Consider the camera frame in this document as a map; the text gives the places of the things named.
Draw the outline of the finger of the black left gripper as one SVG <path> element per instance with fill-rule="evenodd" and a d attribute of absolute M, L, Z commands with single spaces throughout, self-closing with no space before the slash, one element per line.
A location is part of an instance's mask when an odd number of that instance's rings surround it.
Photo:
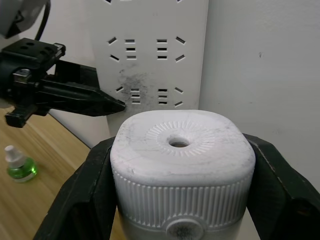
<path fill-rule="evenodd" d="M 99 88 L 97 70 L 94 67 L 59 60 L 55 65 L 55 77 L 62 83 L 72 82 Z"/>
<path fill-rule="evenodd" d="M 126 104 L 97 87 L 74 82 L 42 80 L 36 91 L 36 104 L 90 117 L 108 116 L 125 110 Z"/>

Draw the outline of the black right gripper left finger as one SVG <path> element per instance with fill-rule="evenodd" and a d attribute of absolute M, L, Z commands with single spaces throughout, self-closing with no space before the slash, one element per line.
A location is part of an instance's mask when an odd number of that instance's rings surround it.
<path fill-rule="evenodd" d="M 108 240 L 117 207 L 110 153 L 114 138 L 94 146 L 60 188 L 35 240 Z"/>

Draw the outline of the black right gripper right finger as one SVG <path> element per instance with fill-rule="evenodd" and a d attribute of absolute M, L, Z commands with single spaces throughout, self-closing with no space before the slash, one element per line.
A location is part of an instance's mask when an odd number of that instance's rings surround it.
<path fill-rule="evenodd" d="M 318 240 L 320 194 L 276 147 L 245 135 L 255 153 L 247 209 L 262 240 Z"/>

